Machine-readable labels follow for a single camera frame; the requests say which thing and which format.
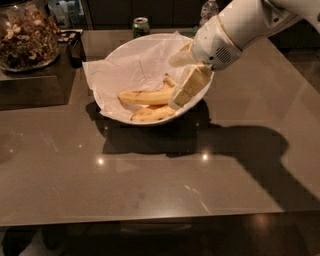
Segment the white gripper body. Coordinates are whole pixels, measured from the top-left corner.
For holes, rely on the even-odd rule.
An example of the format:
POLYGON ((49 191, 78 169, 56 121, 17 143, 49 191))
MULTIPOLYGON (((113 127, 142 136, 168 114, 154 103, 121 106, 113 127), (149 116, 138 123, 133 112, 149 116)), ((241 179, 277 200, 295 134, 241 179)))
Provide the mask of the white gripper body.
POLYGON ((191 52, 198 62, 215 71, 226 69, 242 55, 242 50, 228 35, 218 15, 211 17, 198 30, 191 52))

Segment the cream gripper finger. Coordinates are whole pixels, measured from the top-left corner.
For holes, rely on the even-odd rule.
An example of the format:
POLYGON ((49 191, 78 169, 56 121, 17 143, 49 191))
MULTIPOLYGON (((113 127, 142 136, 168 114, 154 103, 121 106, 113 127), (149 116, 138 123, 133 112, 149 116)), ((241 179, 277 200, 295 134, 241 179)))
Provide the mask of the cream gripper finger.
POLYGON ((172 67, 183 67, 186 65, 195 65, 198 64, 198 60, 195 58, 194 54, 191 51, 192 41, 185 44, 178 52, 172 55, 168 63, 172 67))
POLYGON ((186 66, 168 105, 175 110, 184 107, 211 82, 212 74, 206 65, 186 66))

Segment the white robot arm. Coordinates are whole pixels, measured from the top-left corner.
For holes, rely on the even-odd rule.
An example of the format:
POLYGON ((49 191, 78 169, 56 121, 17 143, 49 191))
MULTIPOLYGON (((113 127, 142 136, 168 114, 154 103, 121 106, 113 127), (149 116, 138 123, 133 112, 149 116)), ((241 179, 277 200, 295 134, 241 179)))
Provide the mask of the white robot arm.
POLYGON ((202 73, 226 69, 255 41, 302 19, 320 32, 320 0, 232 0, 200 27, 185 50, 170 57, 171 66, 186 68, 186 77, 169 106, 180 109, 190 102, 207 85, 202 73))

